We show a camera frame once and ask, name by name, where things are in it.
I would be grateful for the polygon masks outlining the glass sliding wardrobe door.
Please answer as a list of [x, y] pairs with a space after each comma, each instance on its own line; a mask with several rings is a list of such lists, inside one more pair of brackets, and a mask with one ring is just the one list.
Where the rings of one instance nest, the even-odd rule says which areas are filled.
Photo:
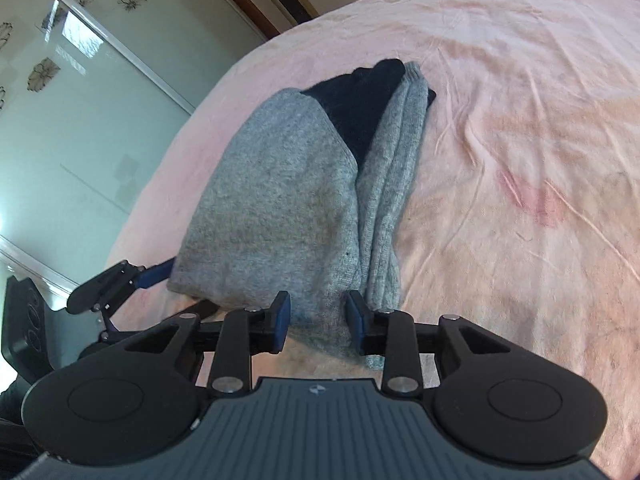
[[1, 0], [1, 269], [54, 308], [171, 141], [264, 41], [232, 0]]

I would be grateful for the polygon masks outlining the grey sweater with navy sleeves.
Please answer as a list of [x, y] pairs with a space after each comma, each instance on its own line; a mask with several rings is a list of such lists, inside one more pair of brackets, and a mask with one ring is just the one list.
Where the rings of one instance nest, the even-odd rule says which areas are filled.
[[270, 96], [206, 184], [169, 289], [226, 309], [284, 290], [293, 339], [355, 359], [343, 299], [400, 303], [395, 235], [434, 97], [418, 64], [396, 58]]

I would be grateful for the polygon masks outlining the pink bed sheet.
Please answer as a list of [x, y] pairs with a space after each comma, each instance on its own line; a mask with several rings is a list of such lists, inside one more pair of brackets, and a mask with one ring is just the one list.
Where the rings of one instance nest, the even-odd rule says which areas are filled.
[[639, 0], [360, 0], [224, 75], [108, 258], [177, 252], [204, 185], [268, 96], [383, 58], [436, 93], [396, 238], [402, 306], [457, 313], [593, 383], [593, 460], [639, 471]]

